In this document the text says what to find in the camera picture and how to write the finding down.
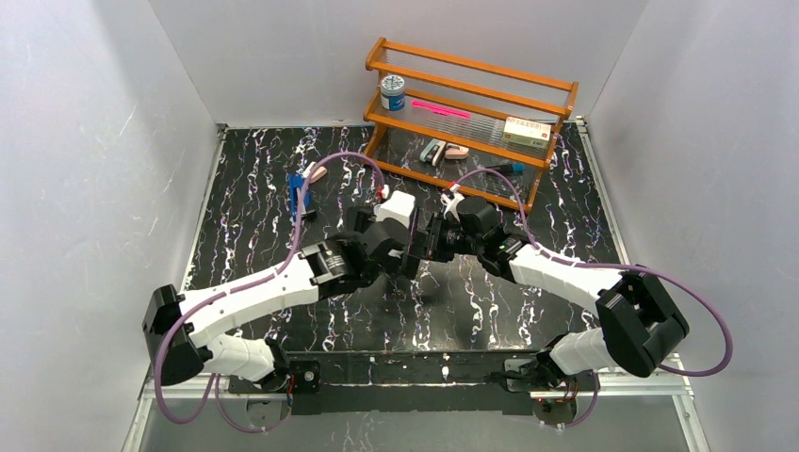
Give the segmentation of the blue jar with lid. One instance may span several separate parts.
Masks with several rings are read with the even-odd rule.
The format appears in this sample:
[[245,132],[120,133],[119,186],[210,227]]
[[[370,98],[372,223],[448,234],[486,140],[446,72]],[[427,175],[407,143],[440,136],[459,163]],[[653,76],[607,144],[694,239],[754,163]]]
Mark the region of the blue jar with lid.
[[380,82],[381,105],[388,111],[400,111],[405,105],[406,83],[396,74],[384,76]]

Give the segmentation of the blue and black stapler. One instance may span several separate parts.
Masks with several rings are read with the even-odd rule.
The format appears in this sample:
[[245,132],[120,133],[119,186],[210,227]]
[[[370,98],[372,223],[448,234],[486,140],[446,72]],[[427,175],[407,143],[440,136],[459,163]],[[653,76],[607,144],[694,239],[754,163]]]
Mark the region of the blue and black stapler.
[[289,189],[289,212],[291,218],[293,220],[297,218],[298,207],[302,206],[302,220],[314,221],[317,218],[317,211],[315,209],[309,208],[311,201],[310,193],[306,192],[305,195],[301,197],[302,186],[305,183],[305,178],[298,173],[288,174],[287,182]]

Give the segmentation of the green and white box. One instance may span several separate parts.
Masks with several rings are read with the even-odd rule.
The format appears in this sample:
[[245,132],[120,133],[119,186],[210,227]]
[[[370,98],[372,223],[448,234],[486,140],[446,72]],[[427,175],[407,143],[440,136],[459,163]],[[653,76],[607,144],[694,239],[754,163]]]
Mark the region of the green and white box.
[[508,117],[500,138],[506,143],[545,149],[552,139],[552,129],[546,123]]

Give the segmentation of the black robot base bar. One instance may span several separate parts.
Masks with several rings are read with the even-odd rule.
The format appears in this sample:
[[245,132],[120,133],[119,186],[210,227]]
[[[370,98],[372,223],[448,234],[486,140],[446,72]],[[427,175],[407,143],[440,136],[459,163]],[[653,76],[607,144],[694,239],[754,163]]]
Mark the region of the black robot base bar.
[[521,351],[291,352],[295,412],[501,412],[527,415],[563,389],[534,383]]

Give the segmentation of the black and blue marker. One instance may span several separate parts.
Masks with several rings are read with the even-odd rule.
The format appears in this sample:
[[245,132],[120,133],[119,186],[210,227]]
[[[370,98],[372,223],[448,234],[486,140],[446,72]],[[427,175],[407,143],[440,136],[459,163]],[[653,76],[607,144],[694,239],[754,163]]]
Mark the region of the black and blue marker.
[[521,163],[502,164],[488,167],[488,169],[494,170],[502,175],[509,176],[523,174],[525,171],[525,165]]

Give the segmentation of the metal rail at wall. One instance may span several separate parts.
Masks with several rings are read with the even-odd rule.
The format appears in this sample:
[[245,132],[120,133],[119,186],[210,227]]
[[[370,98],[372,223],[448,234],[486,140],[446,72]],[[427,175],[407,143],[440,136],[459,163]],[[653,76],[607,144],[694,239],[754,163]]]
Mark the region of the metal rail at wall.
[[[599,159],[592,142],[588,117],[577,115],[574,119],[577,127],[580,142],[582,143],[584,154],[588,160],[589,167],[594,175],[595,186],[601,200],[605,218],[608,221],[616,253],[624,264],[631,264],[631,247],[627,241],[627,235],[621,230],[621,223],[617,215],[615,203],[611,199],[608,181],[609,178],[599,165]],[[674,385],[682,386],[682,392],[673,395],[672,400],[675,405],[678,422],[681,432],[690,451],[710,451],[707,436],[702,428],[698,411],[695,407],[695,393],[688,377],[681,377],[667,371],[660,371],[660,377],[668,378]]]

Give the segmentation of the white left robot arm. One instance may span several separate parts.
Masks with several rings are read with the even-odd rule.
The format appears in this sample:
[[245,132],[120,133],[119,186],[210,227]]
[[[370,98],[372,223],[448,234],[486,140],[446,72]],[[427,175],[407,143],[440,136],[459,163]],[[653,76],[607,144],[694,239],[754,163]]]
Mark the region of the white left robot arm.
[[206,372],[257,383],[285,377],[288,358],[273,339],[243,339],[230,330],[286,308],[348,295],[383,274],[397,274],[417,210],[378,206],[362,232],[309,245],[286,269],[270,267],[232,282],[180,293],[163,285],[151,295],[142,330],[163,386]]

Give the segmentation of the orange wooden shelf rack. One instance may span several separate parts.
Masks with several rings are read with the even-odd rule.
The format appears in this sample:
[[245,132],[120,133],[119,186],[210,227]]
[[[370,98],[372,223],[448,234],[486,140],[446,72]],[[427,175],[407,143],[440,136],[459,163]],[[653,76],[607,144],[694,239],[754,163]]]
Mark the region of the orange wooden shelf rack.
[[530,212],[570,118],[579,83],[379,38],[365,67],[403,81],[401,109],[377,85],[363,118],[375,129],[365,154],[383,170],[446,187],[476,168],[519,164],[507,188],[496,176],[465,182],[465,193]]

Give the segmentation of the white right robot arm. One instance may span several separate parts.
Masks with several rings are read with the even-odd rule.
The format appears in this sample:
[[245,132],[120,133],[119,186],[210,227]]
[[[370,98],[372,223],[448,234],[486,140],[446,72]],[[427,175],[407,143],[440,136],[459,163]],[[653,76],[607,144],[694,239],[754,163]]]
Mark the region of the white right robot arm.
[[493,276],[541,289],[597,317],[597,328],[557,336],[531,362],[503,372],[508,379],[554,386],[606,367],[646,378],[690,331],[662,283],[643,268],[588,268],[558,256],[505,226],[482,198],[448,199],[425,228],[414,232],[409,253],[442,263],[472,255]]

